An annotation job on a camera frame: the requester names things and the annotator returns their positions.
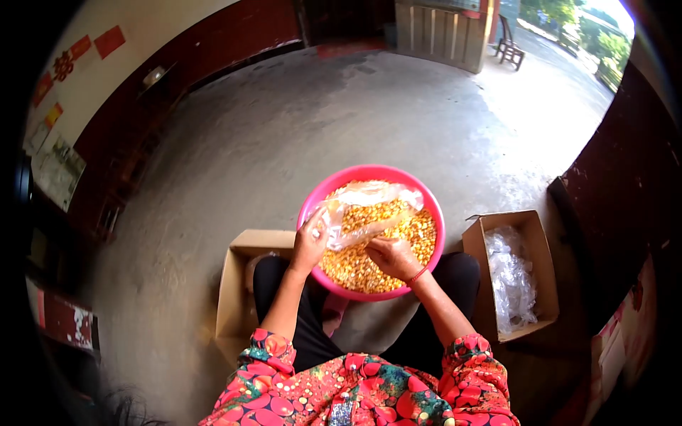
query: plastic bag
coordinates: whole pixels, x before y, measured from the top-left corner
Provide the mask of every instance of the plastic bag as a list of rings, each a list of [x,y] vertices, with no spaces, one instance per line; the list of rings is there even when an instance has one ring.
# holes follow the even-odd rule
[[[502,334],[537,322],[533,263],[525,260],[521,235],[511,226],[486,231],[486,249],[495,296],[497,329]]]
[[[404,210],[386,220],[372,222],[352,232],[342,231],[344,213],[351,205],[367,207],[395,199],[407,202],[412,209]],[[329,229],[327,248],[337,252],[349,245],[368,241],[384,230],[413,216],[423,209],[424,196],[418,189],[410,188],[402,183],[385,181],[351,182],[339,189],[333,196],[319,202],[314,211],[322,207],[327,207],[327,212],[322,216]]]
[[[246,287],[246,290],[248,290],[249,293],[254,292],[254,272],[256,270],[256,265],[258,264],[258,262],[265,258],[275,257],[279,255],[280,254],[278,252],[267,252],[249,260],[249,263],[246,264],[246,268],[244,269],[244,286]]]

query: woman's left hand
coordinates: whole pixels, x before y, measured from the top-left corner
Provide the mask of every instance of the woman's left hand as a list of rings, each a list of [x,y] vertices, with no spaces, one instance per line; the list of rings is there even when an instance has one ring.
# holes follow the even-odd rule
[[[322,219],[326,211],[325,207],[318,209],[296,232],[294,256],[289,269],[308,275],[322,260],[329,239],[327,223]]]

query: cardboard box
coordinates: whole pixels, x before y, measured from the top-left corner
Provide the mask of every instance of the cardboard box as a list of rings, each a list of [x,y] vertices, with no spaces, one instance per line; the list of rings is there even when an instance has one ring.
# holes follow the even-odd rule
[[[247,229],[230,243],[220,278],[216,346],[233,369],[258,326],[258,319],[250,312],[253,296],[245,287],[246,265],[250,259],[269,252],[291,258],[295,237],[293,231]]]
[[[535,210],[511,211],[507,213],[489,213],[474,215],[469,219],[476,221],[462,235],[464,251],[478,260],[481,266],[481,287],[476,298],[473,315],[473,326],[489,341],[505,342],[540,330],[557,320],[559,316],[559,299],[557,297],[557,281],[554,278],[554,265],[540,217]],[[527,251],[527,258],[533,262],[531,275],[537,284],[535,313],[537,323],[529,324],[511,334],[503,335],[497,331],[497,316],[492,291],[492,278],[488,266],[488,252],[484,234],[489,229],[509,225],[522,235]]]

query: wooden chair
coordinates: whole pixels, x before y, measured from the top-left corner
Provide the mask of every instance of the wooden chair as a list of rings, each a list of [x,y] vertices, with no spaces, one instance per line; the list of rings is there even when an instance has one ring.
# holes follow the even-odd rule
[[[495,52],[495,56],[502,52],[502,58],[500,58],[500,63],[504,62],[505,59],[508,60],[509,62],[513,63],[516,65],[516,71],[521,67],[521,63],[523,62],[523,58],[526,56],[526,53],[519,49],[516,43],[514,43],[514,39],[512,37],[512,32],[509,30],[509,22],[507,19],[500,15],[500,21],[502,22],[502,37],[500,38],[500,42],[497,44],[497,51]],[[519,60],[518,62],[515,62],[514,59],[518,57]]]

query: hand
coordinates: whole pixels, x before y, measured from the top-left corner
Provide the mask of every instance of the hand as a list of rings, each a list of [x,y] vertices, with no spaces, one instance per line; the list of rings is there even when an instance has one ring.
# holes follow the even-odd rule
[[[294,256],[289,269],[308,275],[322,260],[322,253],[327,248],[329,239],[329,229],[322,218],[326,211],[325,207],[318,209],[296,232]]]
[[[382,272],[404,282],[413,279],[424,268],[405,240],[376,237],[367,244],[365,251]]]

